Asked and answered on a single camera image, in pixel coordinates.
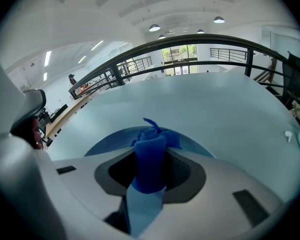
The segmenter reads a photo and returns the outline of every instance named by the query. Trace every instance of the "black rectangular hole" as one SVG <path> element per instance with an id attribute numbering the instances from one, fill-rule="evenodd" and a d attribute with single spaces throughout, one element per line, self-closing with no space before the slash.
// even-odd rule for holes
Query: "black rectangular hole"
<path id="1" fill-rule="evenodd" d="M 76 170 L 76 168 L 74 168 L 72 165 L 56 169 L 58 174 L 66 174 L 66 173 L 72 172 L 74 170 Z"/>
<path id="2" fill-rule="evenodd" d="M 252 227 L 257 226 L 269 217 L 267 211 L 248 190 L 245 189 L 232 194 L 247 216 Z"/>

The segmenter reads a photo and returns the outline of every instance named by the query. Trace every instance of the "blue cloth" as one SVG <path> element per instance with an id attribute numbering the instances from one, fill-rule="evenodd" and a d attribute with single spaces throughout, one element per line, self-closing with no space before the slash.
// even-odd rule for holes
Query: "blue cloth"
<path id="1" fill-rule="evenodd" d="M 137 139 L 130 144 L 136 156 L 136 176 L 131 184 L 139 192 L 150 194 L 166 186 L 162 175 L 166 147 L 181 147 L 176 132 L 161 130 L 154 121 L 143 119 L 153 127 L 140 131 Z"/>

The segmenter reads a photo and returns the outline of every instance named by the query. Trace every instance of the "metal railing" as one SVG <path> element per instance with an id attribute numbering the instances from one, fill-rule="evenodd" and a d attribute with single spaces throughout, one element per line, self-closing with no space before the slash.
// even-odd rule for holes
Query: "metal railing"
<path id="1" fill-rule="evenodd" d="M 210 48 L 210 57 L 228 62 L 244 62 L 248 52 L 245 50 Z"/>
<path id="2" fill-rule="evenodd" d="M 144 57 L 144 58 L 138 58 L 138 59 L 132 59 L 131 61 L 123 62 L 118 64 L 118 69 L 122 70 L 125 73 L 125 75 L 132 74 L 134 72 L 139 72 L 142 70 L 145 70 L 150 65 L 152 65 L 151 57 Z"/>
<path id="3" fill-rule="evenodd" d="M 268 67 L 269 70 L 275 70 L 277 66 L 277 60 L 275 58 L 272 59 L 271 65 Z M 272 83 L 272 80 L 274 79 L 275 73 L 269 72 L 269 71 L 263 71 L 260 74 L 258 74 L 253 80 L 260 83 L 269 82 Z"/>
<path id="4" fill-rule="evenodd" d="M 96 69 L 92 70 L 90 73 L 88 73 L 85 77 L 80 79 L 73 87 L 71 87 L 68 91 L 71 93 L 71 95 L 77 99 L 82 95 L 91 93 L 96 91 L 99 88 L 102 88 L 103 86 L 109 85 L 112 87 L 115 86 L 122 86 L 125 84 L 125 79 L 132 78 L 134 76 L 155 72 L 155 71 L 161 71 L 168 68 L 171 68 L 172 65 L 161 65 L 153 68 L 143 69 L 141 71 L 134 71 L 132 73 L 129 72 L 120 72 L 119 66 L 124 63 L 131 63 L 127 62 L 131 58 L 135 58 L 137 56 L 147 54 L 153 51 L 161 50 L 163 48 L 168 47 L 174 47 L 174 46 L 181 46 L 181 45 L 192 45 L 192 44 L 219 44 L 219 45 L 230 45 L 230 46 L 237 46 L 241 48 L 246 48 L 246 54 L 245 58 L 246 60 L 244 62 L 237 62 L 237 61 L 220 61 L 220 60 L 208 60 L 208 61 L 185 61 L 178 63 L 178 66 L 192 66 L 192 65 L 232 65 L 232 66 L 241 66 L 245 67 L 244 74 L 248 77 L 251 75 L 252 68 L 263 70 L 265 72 L 273 72 L 274 74 L 289 77 L 281 72 L 275 71 L 270 68 L 253 65 L 253 57 L 254 57 L 254 51 L 260 52 L 265 55 L 268 55 L 272 57 L 273 59 L 276 59 L 281 62 L 287 62 L 288 60 L 280 55 L 278 52 L 271 50 L 261 44 L 251 42 L 245 39 L 233 37 L 233 36 L 227 36 L 227 35 L 218 35 L 218 34 L 190 34 L 190 35 L 181 35 L 181 36 L 174 36 L 169 37 L 161 40 L 156 40 L 153 42 L 145 43 L 140 46 L 137 46 L 135 48 L 132 48 L 124 53 L 119 54 L 116 57 L 111 58 L 104 64 L 100 65 Z M 94 86 L 92 88 L 86 89 L 82 91 L 79 95 L 75 93 L 76 89 L 82 86 L 84 83 L 96 78 L 100 74 L 103 74 L 105 71 L 110 71 L 112 78 L 109 79 L 108 82 L 103 83 L 99 86 Z M 273 87 L 280 87 L 283 88 L 283 85 L 280 84 L 273 84 L 273 83 L 267 83 L 267 82 L 260 82 L 261 85 L 265 86 L 273 86 Z"/>

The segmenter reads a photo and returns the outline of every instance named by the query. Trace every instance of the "black chair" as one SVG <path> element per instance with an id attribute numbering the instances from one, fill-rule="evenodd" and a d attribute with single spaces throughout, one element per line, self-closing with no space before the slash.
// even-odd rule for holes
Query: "black chair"
<path id="1" fill-rule="evenodd" d="M 295 100 L 300 104 L 300 58 L 289 53 L 288 61 L 282 63 L 283 94 L 280 101 L 288 108 L 292 108 Z"/>

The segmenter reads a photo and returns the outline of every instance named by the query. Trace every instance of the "curved handrail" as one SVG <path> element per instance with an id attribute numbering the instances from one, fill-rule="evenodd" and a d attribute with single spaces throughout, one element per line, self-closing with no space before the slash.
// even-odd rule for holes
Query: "curved handrail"
<path id="1" fill-rule="evenodd" d="M 84 83 L 90 81 L 91 79 L 98 76 L 99 71 L 112 68 L 114 71 L 114 74 L 116 75 L 116 78 L 119 81 L 122 81 L 122 78 L 119 76 L 119 73 L 116 72 L 117 64 L 122 63 L 128 59 L 150 53 L 153 51 L 161 50 L 163 48 L 173 47 L 173 46 L 179 46 L 179 45 L 193 45 L 193 44 L 220 44 L 220 45 L 230 45 L 230 46 L 237 46 L 242 48 L 248 49 L 251 51 L 251 58 L 247 58 L 246 66 L 249 67 L 249 70 L 251 71 L 252 67 L 252 56 L 253 51 L 257 51 L 260 53 L 263 53 L 265 55 L 271 56 L 279 61 L 285 62 L 287 59 L 280 55 L 278 52 L 271 50 L 261 44 L 248 41 L 242 38 L 228 36 L 228 35 L 220 35 L 220 34 L 189 34 L 189 35 L 179 35 L 179 36 L 173 36 L 165 39 L 160 39 L 152 42 L 148 42 L 142 45 L 139 45 L 135 48 L 132 48 L 124 53 L 121 53 L 117 55 L 116 57 L 113 57 L 103 63 L 102 65 L 95 68 L 93 71 L 88 73 L 86 76 L 84 76 L 82 79 L 80 79 L 73 87 L 71 87 L 68 91 L 72 93 L 74 90 L 82 86 Z"/>

